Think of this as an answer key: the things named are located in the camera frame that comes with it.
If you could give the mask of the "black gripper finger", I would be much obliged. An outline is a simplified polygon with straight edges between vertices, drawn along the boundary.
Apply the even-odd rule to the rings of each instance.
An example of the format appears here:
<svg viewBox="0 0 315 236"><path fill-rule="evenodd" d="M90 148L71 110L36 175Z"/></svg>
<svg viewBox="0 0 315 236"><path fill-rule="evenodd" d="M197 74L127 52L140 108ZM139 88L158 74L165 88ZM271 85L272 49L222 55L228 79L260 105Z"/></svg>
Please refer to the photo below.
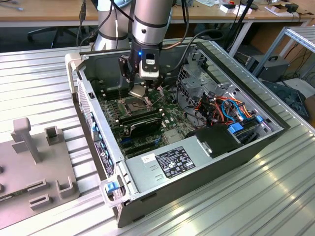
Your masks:
<svg viewBox="0 0 315 236"><path fill-rule="evenodd" d="M151 91L157 90L157 88L163 83L164 75L159 75L156 79L145 79L145 95L148 95Z"/></svg>
<svg viewBox="0 0 315 236"><path fill-rule="evenodd" d="M134 80L135 80L135 71L129 69L128 65L128 59L129 57L126 55L121 55L118 59L119 67L121 71L121 75L126 78L126 80L129 83L130 87L134 86Z"/></svg>

